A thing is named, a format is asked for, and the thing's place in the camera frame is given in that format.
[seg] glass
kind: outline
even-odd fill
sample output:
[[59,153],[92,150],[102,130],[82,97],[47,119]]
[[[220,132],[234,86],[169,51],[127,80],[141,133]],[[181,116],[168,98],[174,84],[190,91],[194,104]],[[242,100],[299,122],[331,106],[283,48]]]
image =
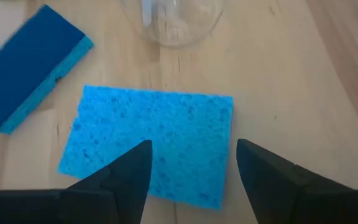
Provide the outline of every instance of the glass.
[[121,0],[121,5],[138,32],[166,47],[199,41],[223,12],[223,0]]

